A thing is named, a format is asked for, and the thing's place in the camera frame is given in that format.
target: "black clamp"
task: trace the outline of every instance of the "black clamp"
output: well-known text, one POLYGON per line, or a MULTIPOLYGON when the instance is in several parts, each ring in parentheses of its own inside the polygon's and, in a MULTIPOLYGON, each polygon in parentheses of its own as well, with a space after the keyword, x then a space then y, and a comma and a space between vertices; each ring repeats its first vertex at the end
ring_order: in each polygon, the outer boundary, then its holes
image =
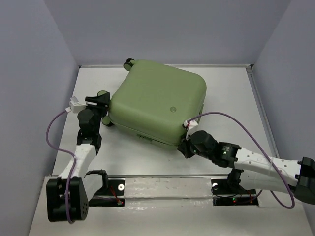
POLYGON ((237 161, 236 153, 239 149, 241 147, 235 144, 218 143, 204 130, 194 132, 188 140, 186 140, 186 135, 183 135, 177 147, 185 158, 191 158, 194 155, 202 156, 223 168, 234 168, 234 162, 237 161))
POLYGON ((102 118, 108 112, 110 93, 97 97, 86 97, 85 101, 88 102, 86 108, 78 114, 80 130, 77 136, 77 145, 94 145, 98 154, 102 142, 99 129, 102 118))

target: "green suitcase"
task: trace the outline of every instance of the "green suitcase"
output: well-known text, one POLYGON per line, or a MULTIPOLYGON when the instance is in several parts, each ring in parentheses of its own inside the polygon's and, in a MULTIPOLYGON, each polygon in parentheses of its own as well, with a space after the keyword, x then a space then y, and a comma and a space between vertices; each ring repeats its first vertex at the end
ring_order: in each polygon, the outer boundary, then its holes
POLYGON ((150 60, 128 59, 127 77, 113 94, 103 124, 163 147, 177 147, 183 123, 202 112, 204 79, 150 60))

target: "white platform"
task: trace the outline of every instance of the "white platform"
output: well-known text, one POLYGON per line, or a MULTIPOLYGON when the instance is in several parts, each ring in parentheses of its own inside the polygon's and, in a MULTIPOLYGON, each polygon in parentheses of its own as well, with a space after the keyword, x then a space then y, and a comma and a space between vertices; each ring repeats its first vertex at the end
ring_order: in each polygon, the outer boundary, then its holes
MULTIPOLYGON (((263 122, 244 68, 184 68, 201 75, 207 83, 204 111, 228 113, 241 121, 270 155, 263 122)), ((84 100, 99 90, 114 93, 127 72, 121 68, 81 68, 74 90, 84 100)), ((258 152, 246 133, 233 121, 220 116, 204 117, 201 128, 218 141, 239 144, 258 152)), ((68 115, 61 147, 74 151, 78 132, 76 115, 68 115)), ((213 206, 209 179, 189 176, 226 174, 230 170, 219 168, 210 161, 194 157, 186 160, 179 152, 168 152, 153 145, 141 143, 115 127, 102 127, 102 147, 90 169, 105 169, 110 175, 126 178, 126 206, 90 207, 85 221, 50 223, 47 219, 46 191, 44 187, 37 205, 30 236, 311 236, 302 204, 297 201, 293 210, 281 207, 266 191, 259 197, 260 207, 213 206), (138 176, 163 176, 161 181, 138 176), (166 182, 170 176, 185 176, 166 182), (135 200, 137 197, 147 200, 135 200), (161 197, 176 197, 161 200, 161 197)), ((54 175, 67 165, 70 157, 58 153, 54 175)), ((287 194, 278 194, 290 204, 287 194)))
MULTIPOLYGON (((253 134, 267 154, 271 155, 267 136, 256 105, 245 68, 183 68, 201 75, 207 83, 204 112, 219 111, 237 118, 253 134)), ((114 93, 127 75, 123 68, 81 68, 73 95, 84 101, 100 90, 114 93)), ((236 143, 259 152, 247 134, 234 121, 211 115, 201 119, 200 129, 211 133, 218 141, 236 143)), ((74 151, 79 130, 76 115, 69 114, 65 123, 61 148, 74 151)), ((185 159, 177 151, 165 151, 151 144, 119 132, 114 126, 102 126, 102 146, 90 169, 104 169, 109 175, 207 175, 225 174, 230 170, 219 168, 201 157, 185 159)), ((70 156, 58 153, 53 174, 65 168, 70 156)))

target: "white wall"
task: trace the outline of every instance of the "white wall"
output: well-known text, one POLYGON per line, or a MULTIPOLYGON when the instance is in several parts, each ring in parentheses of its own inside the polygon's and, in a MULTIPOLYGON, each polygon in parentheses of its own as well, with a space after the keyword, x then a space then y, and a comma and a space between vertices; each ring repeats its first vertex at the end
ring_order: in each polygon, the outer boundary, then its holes
POLYGON ((290 0, 45 0, 79 65, 254 63, 290 0))
MULTIPOLYGON (((314 0, 293 0, 253 70, 282 158, 315 158, 314 13, 314 0)), ((305 209, 315 233, 315 206, 305 209)))
MULTIPOLYGON (((25 236, 56 156, 46 127, 72 95, 78 66, 43 0, 1 1, 0 22, 0 235, 25 236)), ((51 132, 56 144, 64 118, 51 132)))

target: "purple cable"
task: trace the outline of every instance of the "purple cable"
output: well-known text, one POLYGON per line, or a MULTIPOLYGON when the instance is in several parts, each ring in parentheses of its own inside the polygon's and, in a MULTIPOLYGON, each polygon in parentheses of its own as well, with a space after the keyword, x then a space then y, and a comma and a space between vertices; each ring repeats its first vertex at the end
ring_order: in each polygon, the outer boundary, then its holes
MULTIPOLYGON (((222 112, 206 112, 206 113, 203 113, 203 114, 200 114, 198 116, 195 116, 191 119, 189 119, 187 122, 191 122, 192 120, 194 119, 197 119, 199 117, 203 117, 203 116, 206 116, 206 115, 222 115, 222 116, 225 116, 225 117, 228 117, 232 120, 234 120, 236 123, 238 123, 242 129, 244 129, 244 131, 250 136, 250 138, 254 141, 254 143, 257 145, 257 147, 259 148, 259 150, 262 152, 262 154, 266 157, 266 159, 271 163, 271 159, 270 157, 266 154, 266 152, 264 151, 264 149, 261 147, 261 145, 259 145, 259 143, 257 142, 257 140, 253 137, 253 135, 247 130, 247 128, 245 128, 245 126, 243 126, 237 119, 235 119, 234 117, 226 114, 226 113, 222 113, 222 112)), ((292 191, 290 190, 290 187, 287 183, 287 181, 285 180, 285 178, 283 177, 283 175, 281 174, 281 172, 279 171, 279 169, 277 168, 277 166, 274 164, 274 163, 271 163, 272 167, 276 170, 276 172, 279 174, 281 180, 283 181, 290 197, 291 197, 291 201, 292 201, 292 205, 291 206, 286 206, 284 205, 278 198, 277 196, 275 195, 275 193, 273 191, 270 191, 271 194, 275 197, 275 199, 277 200, 277 202, 283 206, 284 208, 287 208, 287 209, 293 209, 295 207, 295 201, 294 201, 294 196, 293 196, 293 193, 292 191)), ((253 199, 256 199, 260 194, 261 194, 262 190, 255 196, 255 198, 253 199)))
POLYGON ((59 147, 56 147, 55 145, 53 145, 50 141, 49 141, 49 138, 48 138, 48 134, 49 134, 49 130, 50 130, 50 127, 51 125, 53 124, 53 122, 60 116, 62 116, 63 114, 67 113, 67 111, 63 111, 61 113, 59 113, 58 115, 56 115, 52 121, 49 123, 48 125, 48 128, 47 128, 47 131, 46 131, 46 142, 47 144, 54 150, 57 150, 57 151, 62 151, 62 152, 65 152, 65 153, 68 153, 70 154, 72 157, 73 157, 73 164, 72 164, 72 167, 70 169, 70 172, 69 172, 69 175, 68 175, 68 178, 67 178, 67 182, 66 182, 66 185, 65 185, 65 213, 66 213, 66 216, 67 216, 67 221, 72 224, 73 221, 71 220, 70 218, 70 211, 69 211, 69 185, 70 185, 70 179, 71 179, 71 176, 72 176, 72 173, 73 173, 73 170, 74 170, 74 167, 75 167, 75 164, 76 164, 76 161, 77 159, 75 158, 75 155, 73 152, 71 151, 68 151, 68 150, 65 150, 65 149, 61 149, 59 147))

